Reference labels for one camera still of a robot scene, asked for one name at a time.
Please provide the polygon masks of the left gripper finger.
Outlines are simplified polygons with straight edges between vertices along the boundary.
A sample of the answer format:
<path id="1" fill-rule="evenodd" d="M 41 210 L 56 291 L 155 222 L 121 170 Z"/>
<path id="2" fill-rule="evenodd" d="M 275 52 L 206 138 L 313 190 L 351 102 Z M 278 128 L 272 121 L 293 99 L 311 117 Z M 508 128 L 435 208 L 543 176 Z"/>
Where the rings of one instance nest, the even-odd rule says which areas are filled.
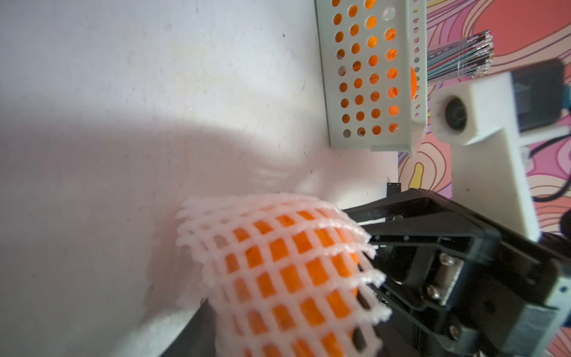
<path id="1" fill-rule="evenodd" d="M 205 300 L 161 357 L 215 357 L 216 315 Z"/>

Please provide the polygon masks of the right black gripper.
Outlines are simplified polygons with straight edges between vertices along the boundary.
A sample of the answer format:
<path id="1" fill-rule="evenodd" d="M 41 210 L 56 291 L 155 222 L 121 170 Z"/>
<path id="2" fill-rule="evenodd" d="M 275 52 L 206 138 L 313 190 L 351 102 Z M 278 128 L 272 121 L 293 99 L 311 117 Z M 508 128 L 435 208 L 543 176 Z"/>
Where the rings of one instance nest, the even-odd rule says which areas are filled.
<path id="1" fill-rule="evenodd" d="M 376 243 L 391 356 L 540 356 L 570 322 L 570 240 L 410 189 L 343 212 Z"/>

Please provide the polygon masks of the netted orange top exposed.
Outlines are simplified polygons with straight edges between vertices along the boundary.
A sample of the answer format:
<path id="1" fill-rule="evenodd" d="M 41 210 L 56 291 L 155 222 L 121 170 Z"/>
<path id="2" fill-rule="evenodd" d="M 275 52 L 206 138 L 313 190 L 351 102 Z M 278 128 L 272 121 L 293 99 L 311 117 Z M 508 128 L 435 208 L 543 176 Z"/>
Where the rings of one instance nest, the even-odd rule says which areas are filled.
<path id="1" fill-rule="evenodd" d="M 348 356 L 362 307 L 367 238 L 336 212 L 243 223 L 217 245 L 217 316 L 229 356 Z"/>

